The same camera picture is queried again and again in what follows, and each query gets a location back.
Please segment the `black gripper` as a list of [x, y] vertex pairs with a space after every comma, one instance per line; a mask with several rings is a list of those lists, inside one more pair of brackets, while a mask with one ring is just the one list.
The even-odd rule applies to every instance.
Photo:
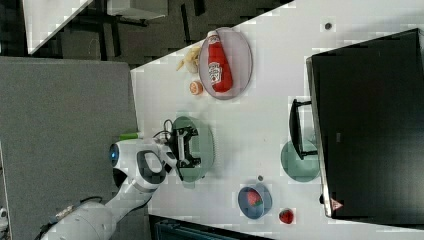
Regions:
[[178, 168], [195, 168], [201, 163], [201, 159], [194, 157], [190, 150], [190, 140], [197, 135], [197, 129], [192, 126], [172, 130], [168, 146], [177, 159]]

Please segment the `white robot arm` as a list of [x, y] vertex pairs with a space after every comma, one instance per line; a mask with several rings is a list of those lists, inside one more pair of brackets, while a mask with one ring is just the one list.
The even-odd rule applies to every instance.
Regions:
[[171, 171], [182, 181], [201, 163], [191, 153], [190, 142], [200, 135], [187, 126], [172, 130], [170, 137], [122, 140], [112, 144], [112, 166], [124, 174], [118, 193], [107, 203], [87, 201], [72, 206], [40, 234], [40, 240], [110, 240], [117, 224], [131, 211], [147, 204]]

